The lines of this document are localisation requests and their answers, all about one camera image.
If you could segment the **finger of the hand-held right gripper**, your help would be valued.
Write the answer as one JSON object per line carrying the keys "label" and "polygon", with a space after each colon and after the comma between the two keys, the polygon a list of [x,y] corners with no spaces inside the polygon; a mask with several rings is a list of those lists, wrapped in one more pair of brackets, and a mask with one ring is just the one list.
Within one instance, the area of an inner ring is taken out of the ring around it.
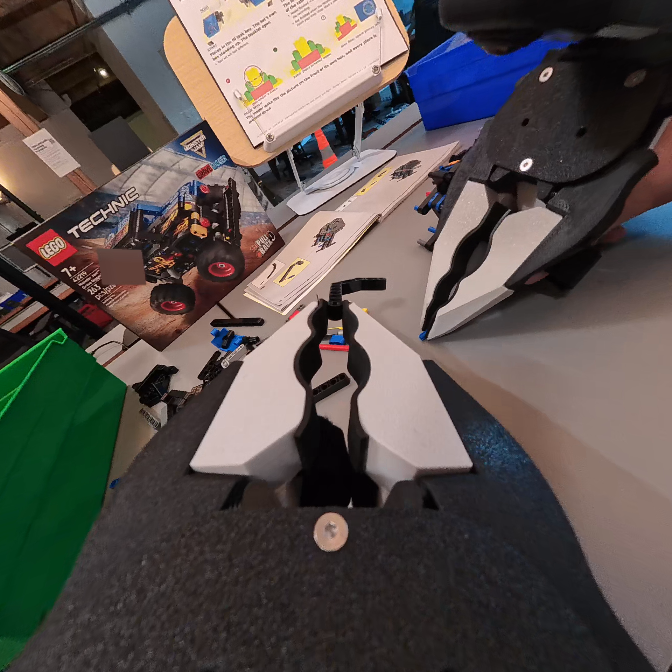
{"label": "finger of the hand-held right gripper", "polygon": [[473,273],[458,283],[453,298],[439,308],[427,339],[448,334],[481,315],[513,291],[505,284],[557,227],[563,215],[542,207],[504,217],[492,234],[490,251]]}
{"label": "finger of the hand-held right gripper", "polygon": [[468,276],[477,247],[487,242],[497,223],[497,196],[493,189],[467,181],[434,244],[427,276],[421,330],[431,331],[439,309],[454,298]]}

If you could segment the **blue lego piece cluster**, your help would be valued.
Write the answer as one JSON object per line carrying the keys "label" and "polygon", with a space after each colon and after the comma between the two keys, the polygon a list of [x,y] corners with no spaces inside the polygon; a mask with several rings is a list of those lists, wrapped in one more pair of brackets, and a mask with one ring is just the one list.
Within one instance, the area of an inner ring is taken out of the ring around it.
{"label": "blue lego piece cluster", "polygon": [[261,342],[260,337],[240,335],[233,330],[226,328],[213,329],[211,335],[211,344],[224,353],[233,353],[240,348],[251,350],[257,347]]}

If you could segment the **black angled lego beam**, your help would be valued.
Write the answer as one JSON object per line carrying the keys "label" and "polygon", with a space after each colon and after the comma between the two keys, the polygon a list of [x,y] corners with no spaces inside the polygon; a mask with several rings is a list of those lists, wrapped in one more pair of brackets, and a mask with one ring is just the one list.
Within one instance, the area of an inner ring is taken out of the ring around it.
{"label": "black angled lego beam", "polygon": [[343,297],[360,291],[386,290],[386,278],[354,278],[333,282],[327,302],[327,317],[330,321],[340,321],[343,315]]}

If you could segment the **red container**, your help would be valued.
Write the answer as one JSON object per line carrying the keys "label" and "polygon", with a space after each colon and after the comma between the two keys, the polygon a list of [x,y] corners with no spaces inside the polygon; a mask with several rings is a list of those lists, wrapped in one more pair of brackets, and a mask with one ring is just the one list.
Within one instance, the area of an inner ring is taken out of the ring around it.
{"label": "red container", "polygon": [[114,322],[114,318],[95,304],[85,303],[78,313],[100,329],[106,329]]}

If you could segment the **open instruction booklet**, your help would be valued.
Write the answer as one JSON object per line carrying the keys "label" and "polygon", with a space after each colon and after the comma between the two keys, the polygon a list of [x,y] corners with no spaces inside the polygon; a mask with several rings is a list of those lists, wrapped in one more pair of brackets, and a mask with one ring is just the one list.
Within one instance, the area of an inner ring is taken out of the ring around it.
{"label": "open instruction booklet", "polygon": [[320,211],[245,288],[244,295],[286,315],[378,221],[384,220],[458,151],[458,141],[395,156],[334,212]]}

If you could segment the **monster truck lego box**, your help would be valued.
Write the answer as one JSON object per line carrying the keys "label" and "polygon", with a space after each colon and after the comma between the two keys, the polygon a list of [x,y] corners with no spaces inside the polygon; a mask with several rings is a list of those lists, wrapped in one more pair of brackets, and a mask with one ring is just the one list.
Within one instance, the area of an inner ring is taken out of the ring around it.
{"label": "monster truck lego box", "polygon": [[13,244],[162,351],[284,241],[201,122]]}

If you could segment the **short black lego beam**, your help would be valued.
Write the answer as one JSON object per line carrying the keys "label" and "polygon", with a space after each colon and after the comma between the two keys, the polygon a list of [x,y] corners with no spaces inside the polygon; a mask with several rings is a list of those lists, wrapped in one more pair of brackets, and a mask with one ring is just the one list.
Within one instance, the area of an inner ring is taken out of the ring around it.
{"label": "short black lego beam", "polygon": [[346,388],[350,382],[351,379],[348,374],[344,372],[339,373],[313,388],[313,400],[315,403],[319,403],[336,392]]}

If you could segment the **person's right hand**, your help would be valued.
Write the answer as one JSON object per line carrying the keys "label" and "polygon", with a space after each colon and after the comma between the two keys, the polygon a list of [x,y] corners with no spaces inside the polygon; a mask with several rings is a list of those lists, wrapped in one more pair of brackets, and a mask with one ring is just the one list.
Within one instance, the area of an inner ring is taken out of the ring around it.
{"label": "person's right hand", "polygon": [[616,223],[600,238],[601,245],[609,245],[626,234],[624,223],[651,209],[671,201],[671,182],[667,176],[667,161],[663,152],[657,152],[658,164],[640,180],[626,198],[625,205]]}

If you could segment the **white wall notice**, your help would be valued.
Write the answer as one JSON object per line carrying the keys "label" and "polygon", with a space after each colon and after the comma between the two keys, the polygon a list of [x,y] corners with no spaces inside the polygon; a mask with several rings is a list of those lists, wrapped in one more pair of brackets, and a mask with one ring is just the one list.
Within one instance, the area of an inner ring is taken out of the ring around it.
{"label": "white wall notice", "polygon": [[81,167],[80,163],[45,128],[23,138],[22,141],[59,178]]}

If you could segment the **pile of black lego pieces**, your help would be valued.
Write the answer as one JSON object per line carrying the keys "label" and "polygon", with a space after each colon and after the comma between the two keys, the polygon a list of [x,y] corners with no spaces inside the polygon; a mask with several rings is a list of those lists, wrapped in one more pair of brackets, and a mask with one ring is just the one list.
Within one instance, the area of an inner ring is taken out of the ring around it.
{"label": "pile of black lego pieces", "polygon": [[167,404],[169,408],[177,411],[191,398],[197,396],[203,388],[199,384],[190,391],[178,391],[171,388],[172,376],[180,370],[174,365],[158,364],[140,382],[131,385],[140,398],[140,403],[147,407],[154,407],[160,402]]}

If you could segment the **orange traffic cone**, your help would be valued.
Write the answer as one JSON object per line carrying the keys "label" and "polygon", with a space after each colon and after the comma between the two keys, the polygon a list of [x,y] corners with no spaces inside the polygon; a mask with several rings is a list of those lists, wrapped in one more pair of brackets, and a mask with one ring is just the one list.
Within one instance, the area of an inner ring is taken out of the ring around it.
{"label": "orange traffic cone", "polygon": [[327,137],[322,128],[316,129],[314,135],[317,141],[318,149],[321,153],[323,168],[326,170],[337,162],[338,157],[329,144],[329,141],[327,140]]}

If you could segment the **person's right forearm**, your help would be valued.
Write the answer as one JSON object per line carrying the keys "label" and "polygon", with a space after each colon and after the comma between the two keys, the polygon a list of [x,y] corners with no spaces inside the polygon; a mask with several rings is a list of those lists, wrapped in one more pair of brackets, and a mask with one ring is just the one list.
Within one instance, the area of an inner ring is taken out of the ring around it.
{"label": "person's right forearm", "polygon": [[649,174],[651,208],[671,201],[671,121],[654,149],[659,163]]}

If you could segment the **black lego connector pieces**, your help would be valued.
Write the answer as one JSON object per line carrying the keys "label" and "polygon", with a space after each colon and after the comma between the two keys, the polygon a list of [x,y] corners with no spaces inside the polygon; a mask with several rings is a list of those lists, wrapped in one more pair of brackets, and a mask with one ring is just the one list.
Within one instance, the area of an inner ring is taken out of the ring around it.
{"label": "black lego connector pieces", "polygon": [[221,374],[223,369],[229,365],[229,360],[232,354],[233,352],[231,351],[215,352],[206,362],[206,365],[201,369],[199,374],[197,374],[198,380],[200,380],[203,385],[212,382],[219,374]]}

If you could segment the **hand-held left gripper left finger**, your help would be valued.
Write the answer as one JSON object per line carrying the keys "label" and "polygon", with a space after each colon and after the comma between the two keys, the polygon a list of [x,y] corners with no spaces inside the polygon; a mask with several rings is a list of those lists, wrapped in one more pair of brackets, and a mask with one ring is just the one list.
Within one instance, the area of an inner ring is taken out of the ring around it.
{"label": "hand-held left gripper left finger", "polygon": [[289,483],[319,436],[313,378],[322,366],[323,301],[307,304],[240,364],[190,468]]}

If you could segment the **partly built lego chassis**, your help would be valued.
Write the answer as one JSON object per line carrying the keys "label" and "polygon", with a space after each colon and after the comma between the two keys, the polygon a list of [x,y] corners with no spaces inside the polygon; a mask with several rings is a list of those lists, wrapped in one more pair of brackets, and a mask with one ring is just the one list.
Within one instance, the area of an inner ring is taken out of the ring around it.
{"label": "partly built lego chassis", "polygon": [[456,155],[449,157],[446,164],[428,173],[433,183],[433,190],[429,192],[424,201],[415,207],[418,214],[426,215],[433,212],[438,222],[432,229],[432,236],[426,240],[420,240],[418,244],[432,252],[439,239],[448,217],[451,214],[458,198],[460,197],[471,171],[470,149],[465,149]]}

